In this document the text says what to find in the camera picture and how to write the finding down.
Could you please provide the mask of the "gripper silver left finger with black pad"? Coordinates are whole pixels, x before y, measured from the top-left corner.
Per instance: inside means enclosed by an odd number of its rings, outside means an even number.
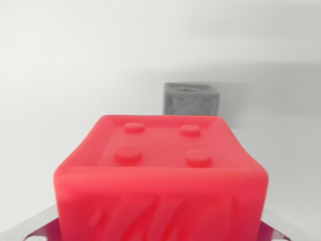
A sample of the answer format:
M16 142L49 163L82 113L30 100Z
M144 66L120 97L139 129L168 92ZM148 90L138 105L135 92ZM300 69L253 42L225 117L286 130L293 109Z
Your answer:
M47 240L62 240L57 206L44 211L7 230L7 240L26 240L31 236L44 236Z

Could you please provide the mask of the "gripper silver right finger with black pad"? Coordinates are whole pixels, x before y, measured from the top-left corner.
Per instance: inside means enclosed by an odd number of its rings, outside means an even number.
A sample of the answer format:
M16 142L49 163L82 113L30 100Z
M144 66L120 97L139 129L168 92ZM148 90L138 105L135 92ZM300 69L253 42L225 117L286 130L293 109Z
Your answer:
M258 240L316 240L316 238L274 213L263 213Z

